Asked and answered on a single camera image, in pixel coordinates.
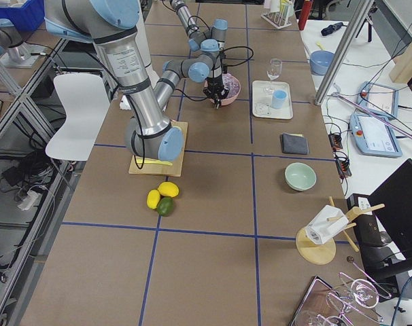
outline black tripod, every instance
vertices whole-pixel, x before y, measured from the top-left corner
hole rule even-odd
[[[368,15],[366,16],[366,18],[364,19],[364,22],[362,24],[362,26],[360,27],[360,29],[358,30],[358,33],[356,35],[356,38],[358,37],[358,35],[360,34],[360,32],[363,29],[364,24],[367,22],[368,23],[368,42],[372,41],[372,14],[374,12],[376,12],[378,10],[377,8],[377,4],[375,3],[375,1],[373,2],[371,8],[369,9]]]

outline white desk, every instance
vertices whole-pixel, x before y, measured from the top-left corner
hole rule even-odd
[[[321,30],[327,27],[329,24],[333,24],[332,21],[319,21],[309,20],[307,21],[305,30],[301,32],[303,42],[307,46],[307,50],[310,52],[319,50],[316,42],[319,41],[325,50],[334,52],[345,32],[345,28],[342,28],[331,35],[326,37],[321,35]],[[385,49],[379,36],[373,30],[373,40],[368,43],[368,25],[360,32],[359,36],[352,42],[349,51],[347,53],[345,63],[353,65],[371,66],[381,64],[390,59],[390,55]],[[406,84],[395,84],[389,78],[389,72],[394,67],[394,63],[391,61],[385,67],[381,73],[380,78],[377,80],[378,84],[392,86],[396,89],[401,89],[407,86]],[[372,77],[382,68],[382,66],[376,66],[371,68],[355,67],[351,65],[342,65],[339,70],[335,83],[340,87],[341,94],[357,94],[360,91],[362,83],[369,81]],[[322,77],[313,76],[313,82],[317,88],[322,81]],[[336,91],[333,87],[330,89],[329,94]],[[347,96],[350,100],[355,101],[356,96]],[[409,88],[404,88],[399,92],[399,104],[412,107],[412,92]],[[349,121],[350,115],[354,112],[354,108],[337,98],[327,98],[322,103],[322,112],[324,115],[328,113],[332,117],[337,117],[345,121]],[[412,128],[412,110],[399,109],[398,119],[404,122],[406,125]],[[331,122],[329,117],[324,118],[325,122]],[[335,124],[341,127],[341,130],[347,130],[347,124],[341,120],[333,119]],[[393,124],[400,128],[405,128],[396,121]],[[330,130],[331,125],[326,125],[327,131]],[[332,127],[333,132],[337,132],[337,127]],[[412,140],[400,139],[399,145],[402,149],[402,157],[400,158],[380,158],[376,156],[364,156],[360,153],[356,147],[354,140],[349,132],[342,134],[342,144],[344,146],[343,151],[348,153],[351,165],[350,169],[352,177],[347,178],[348,185],[343,183],[343,191],[346,192],[345,196],[349,196],[352,193],[359,194],[371,194],[388,176],[390,176],[406,159],[412,158]],[[392,299],[388,302],[384,302],[377,307],[377,311],[385,317],[385,324],[390,325],[390,321],[393,314],[393,307],[396,304],[397,299]],[[401,301],[400,306],[404,308],[407,313],[398,313],[395,321],[395,325],[412,324],[412,300]]]

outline computer monitor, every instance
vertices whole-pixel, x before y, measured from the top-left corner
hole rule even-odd
[[[385,204],[376,211],[378,220],[406,260],[371,270],[383,280],[412,270],[412,159],[405,161],[369,197],[370,204]]]

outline red object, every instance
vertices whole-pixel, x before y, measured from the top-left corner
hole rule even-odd
[[[313,4],[312,0],[305,0],[303,3],[303,8],[301,10],[300,19],[298,20],[298,28],[300,29],[300,31],[303,31],[304,27],[306,26],[306,21],[312,9],[312,4]]]

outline white chair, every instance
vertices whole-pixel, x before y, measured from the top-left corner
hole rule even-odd
[[[89,73],[68,73],[54,78],[66,120],[46,146],[57,160],[87,161],[109,109],[103,80]]]

